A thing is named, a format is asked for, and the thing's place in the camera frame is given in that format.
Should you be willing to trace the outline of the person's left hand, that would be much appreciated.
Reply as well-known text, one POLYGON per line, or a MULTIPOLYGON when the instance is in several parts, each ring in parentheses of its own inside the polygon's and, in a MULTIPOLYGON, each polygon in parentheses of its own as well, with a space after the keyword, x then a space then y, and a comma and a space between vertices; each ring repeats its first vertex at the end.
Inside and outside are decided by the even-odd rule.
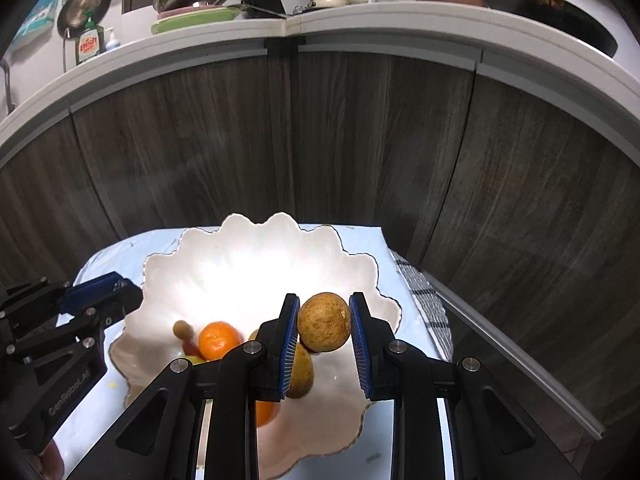
POLYGON ((43 480, 63 479, 65 466, 55 440, 51 440, 41 453, 30 454, 28 458, 43 480))

